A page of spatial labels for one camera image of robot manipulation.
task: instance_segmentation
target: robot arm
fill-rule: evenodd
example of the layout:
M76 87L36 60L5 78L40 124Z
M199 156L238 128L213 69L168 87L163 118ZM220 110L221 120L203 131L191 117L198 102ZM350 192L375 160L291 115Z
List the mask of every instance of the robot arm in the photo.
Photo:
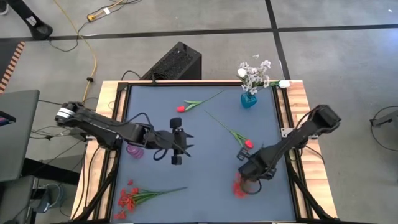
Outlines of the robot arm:
M275 166L285 152L304 147L309 136L333 132L340 125L340 121L341 118L328 105L318 105L309 112L307 121L290 132L286 138L273 146L260 148L253 155L243 155L248 161L238 169L239 173L244 180L273 178Z
M154 131L154 127L151 124L121 123L90 111L79 102L69 102L62 105L55 120L59 126L84 130L97 138L100 147L110 150L120 149L122 141L125 140L128 144L146 149L173 149L172 163L176 165L181 164L181 158L178 155L186 154L190 156L186 152L186 149L191 147L191 145L187 145L187 138L193 136L185 133L180 128L181 118L170 120L172 133Z

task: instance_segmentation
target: black box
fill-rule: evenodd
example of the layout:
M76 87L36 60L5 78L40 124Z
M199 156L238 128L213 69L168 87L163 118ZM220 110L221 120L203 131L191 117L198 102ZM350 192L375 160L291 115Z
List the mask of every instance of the black box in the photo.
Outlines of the black box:
M178 42L141 80L201 80L201 53Z

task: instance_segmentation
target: red flowers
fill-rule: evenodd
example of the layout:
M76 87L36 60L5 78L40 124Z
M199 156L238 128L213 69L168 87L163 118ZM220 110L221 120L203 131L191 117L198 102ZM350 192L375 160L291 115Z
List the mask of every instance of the red flowers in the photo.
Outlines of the red flowers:
M244 193L241 188L242 177L239 173L237 173L236 178L237 178L237 180L235 180L234 184L232 185L234 195L237 198L244 198L247 194Z
M248 149L252 149L252 148L254 147L253 142L250 141L250 140L246 140L246 141L244 142L244 145L245 145Z
M120 211L119 213L115 214L114 219L125 219L126 218L126 211Z
M128 185L132 185L133 181L129 180ZM186 187L181 187L178 189L166 190L166 191L149 191L144 189L139 189L138 187L132 188L129 193L126 192L126 189L122 189L120 191L120 198L118 201L118 205L123 208L123 210L117 214L115 214L115 219L125 219L126 218L126 210L133 213L136 209L136 205L144 203L156 196L176 192L178 190L186 189Z
M177 112L184 113L185 112L185 106L178 106L177 107Z

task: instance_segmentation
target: gray floor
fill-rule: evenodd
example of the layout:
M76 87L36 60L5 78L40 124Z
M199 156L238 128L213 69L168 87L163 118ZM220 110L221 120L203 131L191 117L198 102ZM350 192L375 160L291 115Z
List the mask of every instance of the gray floor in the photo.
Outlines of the gray floor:
M51 0L25 0L54 28L54 35L73 35ZM60 0L77 26L106 0ZM355 26L398 24L397 1L272 0L278 27ZM115 34L197 29L267 28L271 23L261 0L143 0L89 24L83 34ZM1 37L28 37L24 23L10 12L0 17ZM304 80L311 106L326 103L343 118L340 128L322 136L320 144L338 216L343 220L396 223L398 214L398 153L378 146L371 138L369 119L380 108L396 105L398 30L344 30L280 33L291 79ZM235 79L240 62L272 62L271 78L282 78L272 33L138 37L90 40L98 57L96 82L89 96L98 96L103 80L119 80L126 70L145 73L176 42L203 54L203 79ZM68 48L74 41L54 41ZM48 42L28 42L7 92L39 89L43 100L81 100L85 78L93 66L90 51L80 41L62 53ZM94 108L96 101L87 103ZM34 128L54 124L58 106L40 104ZM389 124L376 136L398 148ZM27 156L51 159L76 142L70 137L33 139ZM65 157L77 158L83 144ZM70 211L67 204L63 210ZM43 222L60 222L55 211Z

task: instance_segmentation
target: glass vase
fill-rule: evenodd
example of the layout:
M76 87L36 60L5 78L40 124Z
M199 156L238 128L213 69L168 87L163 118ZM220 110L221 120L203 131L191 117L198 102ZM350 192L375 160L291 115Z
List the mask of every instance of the glass vase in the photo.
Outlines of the glass vase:
M249 92L242 93L241 103L244 108L248 109L257 103L257 97Z

